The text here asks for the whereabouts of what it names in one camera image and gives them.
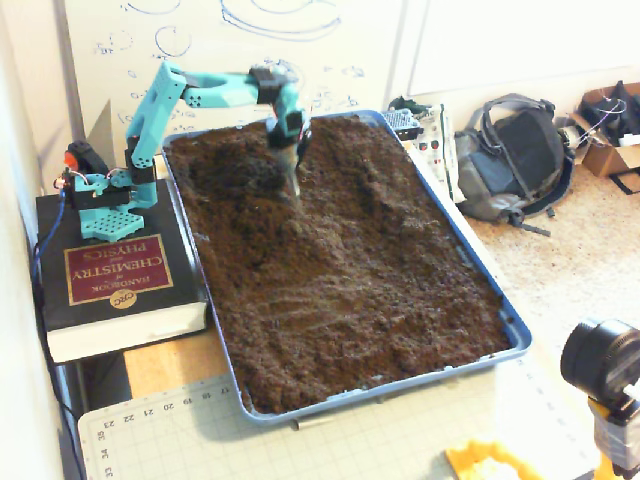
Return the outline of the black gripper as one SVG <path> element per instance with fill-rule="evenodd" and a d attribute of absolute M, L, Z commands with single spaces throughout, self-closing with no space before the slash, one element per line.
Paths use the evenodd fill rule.
<path fill-rule="evenodd" d="M 312 132 L 306 131 L 306 124 L 303 124 L 295 135 L 287 136 L 275 118 L 266 120 L 266 135 L 267 146 L 270 149 L 284 149 L 296 145 L 296 155 L 299 161 L 303 160 L 312 139 Z"/>

